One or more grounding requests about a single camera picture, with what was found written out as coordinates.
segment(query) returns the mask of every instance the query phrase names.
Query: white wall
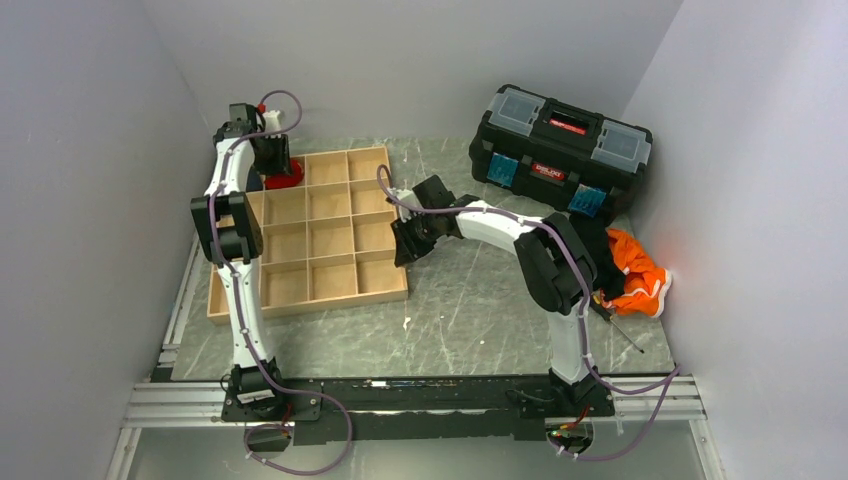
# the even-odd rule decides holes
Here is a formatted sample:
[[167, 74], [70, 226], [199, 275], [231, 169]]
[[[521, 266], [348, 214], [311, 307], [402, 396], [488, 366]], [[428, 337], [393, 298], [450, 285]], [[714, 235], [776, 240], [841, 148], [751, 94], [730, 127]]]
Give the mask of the white wall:
[[300, 136], [470, 136], [504, 83], [617, 116], [680, 2], [145, 0], [212, 128], [286, 88]]
[[135, 0], [0, 6], [0, 471], [103, 478], [214, 157]]
[[684, 2], [624, 118], [634, 215], [731, 479], [845, 478], [848, 8]]

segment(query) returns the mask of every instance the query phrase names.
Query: marble tabletop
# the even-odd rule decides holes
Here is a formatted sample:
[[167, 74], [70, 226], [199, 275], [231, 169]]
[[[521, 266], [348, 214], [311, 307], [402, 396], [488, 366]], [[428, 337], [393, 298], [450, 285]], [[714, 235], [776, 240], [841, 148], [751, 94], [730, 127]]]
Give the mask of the marble tabletop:
[[[292, 139], [293, 155], [385, 144], [392, 176], [409, 187], [437, 174], [457, 197], [468, 193], [524, 215], [553, 209], [471, 178], [465, 138]], [[630, 231], [626, 217], [613, 227]], [[172, 378], [220, 378], [232, 362], [229, 326], [206, 318], [204, 262]], [[480, 242], [446, 239], [408, 267], [402, 302], [266, 319], [270, 348], [286, 377], [384, 377], [546, 373], [545, 312], [527, 293], [512, 255]], [[662, 324], [644, 315], [617, 323], [639, 353], [595, 312], [588, 318], [601, 373], [667, 373], [674, 368]]]

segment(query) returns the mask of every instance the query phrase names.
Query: red label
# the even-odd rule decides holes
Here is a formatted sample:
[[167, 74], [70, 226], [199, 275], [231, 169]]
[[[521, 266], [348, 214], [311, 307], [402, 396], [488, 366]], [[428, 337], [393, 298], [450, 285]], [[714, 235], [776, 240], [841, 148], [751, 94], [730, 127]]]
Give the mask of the red label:
[[534, 163], [533, 171], [546, 177], [551, 177], [554, 180], [562, 180], [565, 178], [565, 173], [547, 165], [542, 165], [541, 163]]
[[552, 118], [548, 121], [548, 123], [550, 123], [551, 125], [553, 125], [555, 127], [564, 128], [564, 129], [566, 129], [570, 132], [578, 133], [580, 135], [586, 135], [586, 129], [585, 128], [575, 127], [574, 125], [562, 122], [560, 120], [555, 120], [555, 119]]

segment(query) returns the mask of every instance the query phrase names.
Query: toolbox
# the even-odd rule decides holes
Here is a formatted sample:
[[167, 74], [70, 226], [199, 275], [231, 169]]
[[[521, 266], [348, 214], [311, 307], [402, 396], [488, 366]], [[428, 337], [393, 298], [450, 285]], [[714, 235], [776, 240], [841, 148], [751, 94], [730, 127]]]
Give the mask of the toolbox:
[[652, 143], [645, 128], [504, 85], [468, 155], [477, 181], [609, 222], [632, 203]]

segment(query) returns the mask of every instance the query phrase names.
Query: wooden organizer box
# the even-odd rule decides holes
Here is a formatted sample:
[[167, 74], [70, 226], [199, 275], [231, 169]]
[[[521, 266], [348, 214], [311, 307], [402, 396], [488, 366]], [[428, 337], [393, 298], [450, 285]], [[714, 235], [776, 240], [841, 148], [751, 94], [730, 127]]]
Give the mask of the wooden organizer box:
[[[259, 285], [266, 318], [402, 300], [406, 270], [394, 265], [390, 224], [397, 218], [377, 184], [386, 147], [293, 157], [305, 170], [297, 187], [247, 194], [262, 228]], [[232, 225], [232, 219], [219, 225]], [[230, 321], [216, 268], [206, 314]]]

